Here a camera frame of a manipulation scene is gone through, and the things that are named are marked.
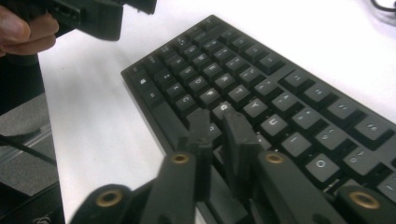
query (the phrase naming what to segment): keyboard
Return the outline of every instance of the keyboard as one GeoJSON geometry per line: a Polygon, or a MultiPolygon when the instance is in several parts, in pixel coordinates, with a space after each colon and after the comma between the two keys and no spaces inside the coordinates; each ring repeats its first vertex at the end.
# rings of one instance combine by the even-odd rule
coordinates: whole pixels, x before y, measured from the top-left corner
{"type": "Polygon", "coordinates": [[[189,135],[191,114],[210,111],[208,223],[250,223],[222,158],[225,111],[242,114],[265,151],[286,154],[315,188],[372,189],[396,204],[396,126],[216,16],[209,16],[122,72],[166,153],[189,135]]]}

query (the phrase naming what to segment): cable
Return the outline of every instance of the cable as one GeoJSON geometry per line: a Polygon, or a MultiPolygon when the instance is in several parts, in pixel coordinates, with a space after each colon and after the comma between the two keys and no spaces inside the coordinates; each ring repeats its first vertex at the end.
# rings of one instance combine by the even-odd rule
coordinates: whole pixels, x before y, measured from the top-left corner
{"type": "Polygon", "coordinates": [[[372,4],[379,10],[382,11],[387,11],[387,12],[396,12],[396,8],[391,8],[391,7],[382,7],[380,6],[375,0],[371,0],[372,4]]]}
{"type": "Polygon", "coordinates": [[[50,158],[46,155],[43,155],[43,154],[41,154],[27,146],[24,146],[23,144],[14,142],[14,141],[8,139],[7,137],[3,136],[2,134],[0,134],[0,142],[4,143],[6,145],[9,145],[11,147],[15,147],[16,149],[18,149],[20,151],[26,152],[34,157],[39,158],[42,161],[46,161],[47,163],[56,166],[56,161],[53,160],[52,158],[50,158]]]}

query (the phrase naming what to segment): white table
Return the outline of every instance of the white table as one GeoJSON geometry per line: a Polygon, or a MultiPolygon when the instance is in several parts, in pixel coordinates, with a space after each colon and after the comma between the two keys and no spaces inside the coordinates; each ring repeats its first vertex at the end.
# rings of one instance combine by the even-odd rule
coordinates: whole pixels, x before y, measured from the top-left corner
{"type": "Polygon", "coordinates": [[[66,222],[93,190],[155,177],[161,146],[120,71],[210,14],[396,123],[396,27],[372,10],[368,0],[159,0],[153,16],[124,7],[118,42],[60,37],[39,57],[66,222]]]}

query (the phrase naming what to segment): human hand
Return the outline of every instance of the human hand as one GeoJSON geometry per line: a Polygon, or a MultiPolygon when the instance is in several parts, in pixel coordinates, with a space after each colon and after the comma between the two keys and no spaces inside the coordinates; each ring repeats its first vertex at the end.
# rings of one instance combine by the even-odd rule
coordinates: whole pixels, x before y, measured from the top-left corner
{"type": "Polygon", "coordinates": [[[47,13],[30,21],[16,16],[0,6],[0,56],[9,54],[30,55],[55,45],[58,22],[47,13]]]}

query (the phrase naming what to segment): brass insert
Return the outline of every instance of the brass insert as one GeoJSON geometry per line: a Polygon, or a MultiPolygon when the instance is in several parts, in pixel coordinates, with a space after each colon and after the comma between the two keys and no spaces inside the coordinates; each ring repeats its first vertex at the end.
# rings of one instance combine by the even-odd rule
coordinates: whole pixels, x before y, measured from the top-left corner
{"type": "Polygon", "coordinates": [[[187,155],[177,154],[172,157],[172,161],[174,163],[182,164],[182,163],[186,163],[187,161],[189,161],[189,157],[187,155]]]}
{"type": "Polygon", "coordinates": [[[100,207],[110,207],[122,200],[122,192],[119,189],[110,189],[101,193],[96,198],[96,204],[100,207]]]}
{"type": "Polygon", "coordinates": [[[377,199],[375,199],[370,194],[354,191],[349,193],[349,198],[352,202],[356,203],[357,205],[367,208],[367,209],[378,209],[380,204],[377,199]]]}
{"type": "Polygon", "coordinates": [[[271,154],[266,155],[265,159],[267,161],[271,162],[271,163],[276,163],[276,164],[282,163],[284,161],[283,157],[281,157],[281,156],[279,156],[279,155],[277,155],[275,153],[271,153],[271,154]]]}

